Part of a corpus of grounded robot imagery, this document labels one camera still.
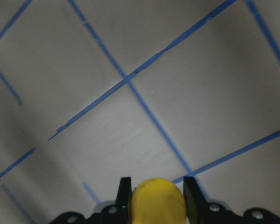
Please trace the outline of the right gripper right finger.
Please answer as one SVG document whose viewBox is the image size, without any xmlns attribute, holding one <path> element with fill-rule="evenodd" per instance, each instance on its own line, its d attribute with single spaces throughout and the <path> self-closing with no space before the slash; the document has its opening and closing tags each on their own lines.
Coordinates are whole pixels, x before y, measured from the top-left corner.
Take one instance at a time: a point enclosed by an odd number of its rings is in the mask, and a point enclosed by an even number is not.
<svg viewBox="0 0 280 224">
<path fill-rule="evenodd" d="M 184 177 L 183 195 L 190 224 L 205 223 L 206 199 L 194 177 Z"/>
</svg>

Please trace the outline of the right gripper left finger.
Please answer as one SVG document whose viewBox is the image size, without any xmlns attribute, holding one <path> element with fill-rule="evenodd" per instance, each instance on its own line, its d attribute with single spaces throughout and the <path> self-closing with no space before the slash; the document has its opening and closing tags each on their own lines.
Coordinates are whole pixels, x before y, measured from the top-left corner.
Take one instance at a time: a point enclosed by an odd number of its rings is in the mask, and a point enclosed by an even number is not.
<svg viewBox="0 0 280 224">
<path fill-rule="evenodd" d="M 132 183 L 131 177 L 122 177 L 120 179 L 115 205 L 116 214 L 119 216 L 120 224 L 131 224 L 131 199 Z"/>
</svg>

